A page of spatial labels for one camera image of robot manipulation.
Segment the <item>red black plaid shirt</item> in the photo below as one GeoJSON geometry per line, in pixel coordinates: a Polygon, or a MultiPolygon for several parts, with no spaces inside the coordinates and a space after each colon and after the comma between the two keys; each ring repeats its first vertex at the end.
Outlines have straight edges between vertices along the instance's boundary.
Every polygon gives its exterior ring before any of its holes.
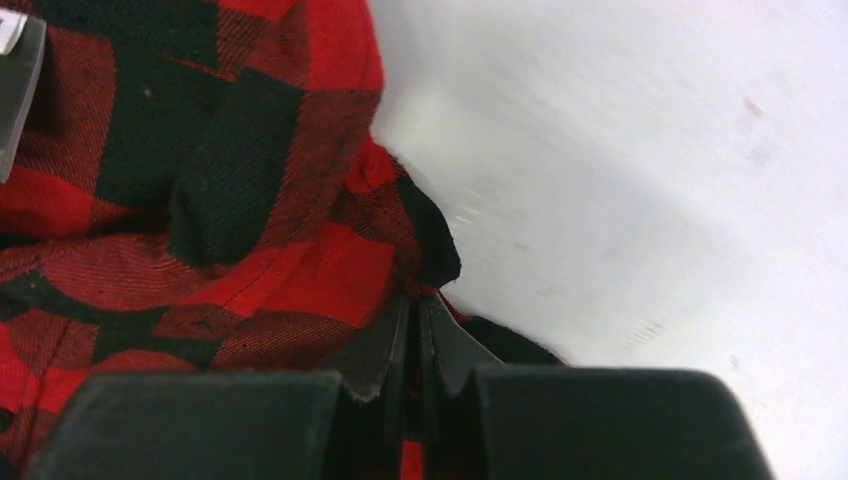
{"type": "Polygon", "coordinates": [[[82,381],[307,368],[460,260],[369,129],[364,1],[10,1],[47,50],[1,188],[1,475],[82,381]]]}

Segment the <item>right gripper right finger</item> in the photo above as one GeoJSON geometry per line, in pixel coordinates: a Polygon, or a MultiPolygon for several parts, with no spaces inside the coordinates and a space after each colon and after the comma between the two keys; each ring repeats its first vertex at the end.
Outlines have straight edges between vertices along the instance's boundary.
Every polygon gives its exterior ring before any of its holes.
{"type": "Polygon", "coordinates": [[[420,301],[427,479],[768,479],[735,396],[693,370],[508,364],[420,301]]]}

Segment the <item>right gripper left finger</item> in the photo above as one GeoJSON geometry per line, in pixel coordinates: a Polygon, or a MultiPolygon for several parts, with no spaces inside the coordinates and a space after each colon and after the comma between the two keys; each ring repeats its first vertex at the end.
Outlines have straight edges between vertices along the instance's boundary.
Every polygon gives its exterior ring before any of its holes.
{"type": "Polygon", "coordinates": [[[396,479],[409,299],[313,371],[88,379],[30,479],[396,479]]]}

